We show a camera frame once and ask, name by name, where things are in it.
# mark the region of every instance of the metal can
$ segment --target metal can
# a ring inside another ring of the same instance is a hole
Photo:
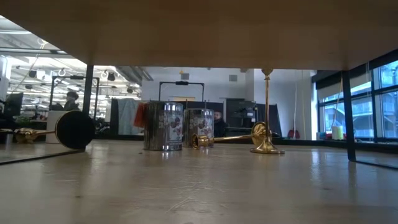
[[[214,111],[210,109],[186,109],[184,111],[184,147],[192,147],[192,135],[214,136]]]
[[[144,149],[177,151],[182,149],[183,105],[174,102],[145,104]]]

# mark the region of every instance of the person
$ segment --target person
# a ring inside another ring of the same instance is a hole
[[[214,113],[214,137],[224,137],[225,136],[225,128],[228,125],[225,123],[223,119],[223,114],[219,111]]]
[[[79,98],[79,95],[75,91],[69,91],[67,93],[67,102],[63,109],[65,111],[79,110],[79,104],[76,103],[76,100]]]

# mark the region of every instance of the white wall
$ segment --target white wall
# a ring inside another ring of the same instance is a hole
[[[158,100],[159,82],[180,81],[179,72],[190,74],[189,82],[205,84],[204,98],[206,101],[219,102],[225,98],[245,99],[245,73],[241,73],[237,68],[177,68],[177,67],[147,67],[146,70],[154,81],[142,82],[142,100]],[[229,75],[238,75],[237,82],[230,82]],[[163,84],[160,100],[173,100],[175,96],[195,97],[195,101],[201,101],[201,86],[188,85],[177,86],[174,84]]]
[[[264,74],[254,69],[254,100],[265,103]],[[271,73],[269,103],[277,104],[282,136],[293,128],[295,108],[295,85],[297,83],[296,130],[300,139],[312,139],[311,98],[312,83],[309,70],[275,69]]]

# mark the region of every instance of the black weight plate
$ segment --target black weight plate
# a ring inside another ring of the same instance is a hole
[[[85,149],[94,138],[94,122],[81,111],[70,111],[58,119],[55,135],[65,147]]]

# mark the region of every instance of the black disc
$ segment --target black disc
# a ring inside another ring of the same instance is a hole
[[[81,111],[67,112],[58,119],[55,135],[65,147],[84,149],[94,138],[94,122]]]

